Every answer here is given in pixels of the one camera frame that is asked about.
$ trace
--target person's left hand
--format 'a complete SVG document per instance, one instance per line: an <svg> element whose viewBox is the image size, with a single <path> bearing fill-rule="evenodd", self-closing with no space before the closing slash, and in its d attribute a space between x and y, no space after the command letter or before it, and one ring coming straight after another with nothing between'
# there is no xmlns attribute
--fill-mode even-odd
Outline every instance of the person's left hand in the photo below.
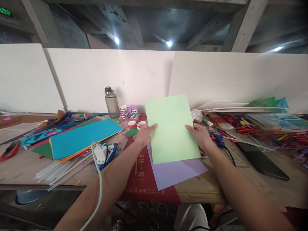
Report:
<svg viewBox="0 0 308 231"><path fill-rule="evenodd" d="M140 142L142 146L146 146L148 142L150 142L151 132L154 131L156 128L157 128L157 124L154 124L150 128L149 128L148 123L142 125L140 130L138 131L135 141Z"/></svg>

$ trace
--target green felt circle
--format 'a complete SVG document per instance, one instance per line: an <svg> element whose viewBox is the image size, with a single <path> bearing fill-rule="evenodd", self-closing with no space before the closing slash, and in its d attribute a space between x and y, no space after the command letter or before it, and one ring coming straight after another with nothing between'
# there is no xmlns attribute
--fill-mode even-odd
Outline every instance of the green felt circle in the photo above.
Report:
<svg viewBox="0 0 308 231"><path fill-rule="evenodd" d="M138 130L137 130L137 129L135 129L135 128L131 129L131 131L134 131L134 132L135 132L135 134L134 134L134 135L136 135L136 134L137 134L137 132L138 132Z"/></svg>
<svg viewBox="0 0 308 231"><path fill-rule="evenodd" d="M129 130L128 132L125 133L126 137L132 137L135 135L134 129Z"/></svg>

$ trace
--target white cable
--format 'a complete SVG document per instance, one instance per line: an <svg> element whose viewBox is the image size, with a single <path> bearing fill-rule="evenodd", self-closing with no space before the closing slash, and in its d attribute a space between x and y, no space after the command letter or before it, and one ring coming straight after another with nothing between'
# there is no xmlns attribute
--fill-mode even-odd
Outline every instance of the white cable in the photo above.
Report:
<svg viewBox="0 0 308 231"><path fill-rule="evenodd" d="M100 203L102 201L102 195L103 195L103 179L102 179L102 174L99 170L99 167L98 167L98 164L96 162L96 156L95 156L95 153L94 153L94 148L93 148L93 144L94 143L97 143L96 141L93 141L92 144L91 144L91 149L92 149L92 155L93 155L93 159L94 159L94 162L95 162L95 166L96 166L96 169L97 169L97 172L98 172L98 176L99 176L99 199L98 199L98 203L97 203L97 206L96 206L96 209L94 210L93 214L90 216L89 220L83 225L83 227L79 230L79 231L83 231L87 225L90 223L90 221L92 220L92 218L95 216L99 206L100 206Z"/></svg>

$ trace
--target water bottle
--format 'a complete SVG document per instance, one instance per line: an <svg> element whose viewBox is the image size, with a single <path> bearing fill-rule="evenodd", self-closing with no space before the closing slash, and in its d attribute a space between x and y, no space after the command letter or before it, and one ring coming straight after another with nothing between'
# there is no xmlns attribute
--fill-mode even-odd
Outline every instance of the water bottle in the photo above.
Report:
<svg viewBox="0 0 308 231"><path fill-rule="evenodd" d="M115 91L113 91L111 87L105 88L105 100L108 108L109 117L112 119L119 118L118 100L116 98Z"/></svg>

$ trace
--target exit sign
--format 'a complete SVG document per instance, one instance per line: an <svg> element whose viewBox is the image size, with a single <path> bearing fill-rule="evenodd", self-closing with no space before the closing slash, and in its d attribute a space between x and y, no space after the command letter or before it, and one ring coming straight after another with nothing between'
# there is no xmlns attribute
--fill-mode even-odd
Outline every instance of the exit sign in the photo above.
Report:
<svg viewBox="0 0 308 231"><path fill-rule="evenodd" d="M0 14L5 14L6 16L9 16L11 18L15 18L12 11L10 11L8 9L5 9L5 8L3 8L1 6L0 6Z"/></svg>

